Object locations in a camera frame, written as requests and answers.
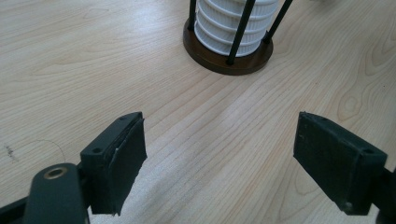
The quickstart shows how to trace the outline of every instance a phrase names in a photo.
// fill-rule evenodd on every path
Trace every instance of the screw hole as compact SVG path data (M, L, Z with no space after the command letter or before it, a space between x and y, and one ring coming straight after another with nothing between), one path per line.
M94 148L94 149L92 150L93 153L99 153L99 152L101 152L101 151L102 151L102 149L99 148L99 147L96 147L96 148Z
M343 210L346 211L346 212L353 211L353 204L349 203L349 202L344 203L344 209Z
M44 178L46 178L46 179L56 179L56 178L58 178L60 176L63 176L64 174L66 174L66 172L67 172L67 168L66 167L56 167L56 168L53 168L53 169L47 171L44 174Z

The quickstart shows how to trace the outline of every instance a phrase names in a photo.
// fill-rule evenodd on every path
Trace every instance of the dark brown base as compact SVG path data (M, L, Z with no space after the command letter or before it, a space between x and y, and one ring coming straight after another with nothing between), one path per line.
M256 51L247 56L235 58L233 65L228 65L226 63L227 56L207 49L199 42L194 31L187 29L188 26L189 20L184 24L184 48L198 64L213 72L230 76L242 76L256 72L265 66L274 50L272 40L270 44L261 42Z

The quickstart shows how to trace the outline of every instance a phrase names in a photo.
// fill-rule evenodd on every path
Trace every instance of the table surface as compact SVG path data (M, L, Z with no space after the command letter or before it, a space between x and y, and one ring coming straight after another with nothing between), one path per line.
M296 0L269 63L229 77L182 43L189 1L0 3L0 205L142 111L148 159L120 217L92 223L375 223L340 212L292 157L299 111L396 166L396 1Z

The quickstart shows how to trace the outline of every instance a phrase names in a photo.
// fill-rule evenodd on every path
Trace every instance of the white plastic part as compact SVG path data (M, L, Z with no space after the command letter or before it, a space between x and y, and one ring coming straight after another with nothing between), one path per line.
M246 0L199 0L195 35L208 49L228 56ZM276 12L277 0L257 0L236 57L254 52Z

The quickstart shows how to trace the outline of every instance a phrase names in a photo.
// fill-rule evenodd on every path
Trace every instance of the white ribbed cylinder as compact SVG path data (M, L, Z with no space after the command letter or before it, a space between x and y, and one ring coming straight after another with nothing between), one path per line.
M230 54L246 0L198 0L195 35L208 49ZM277 0L256 0L236 57L254 52L276 12Z

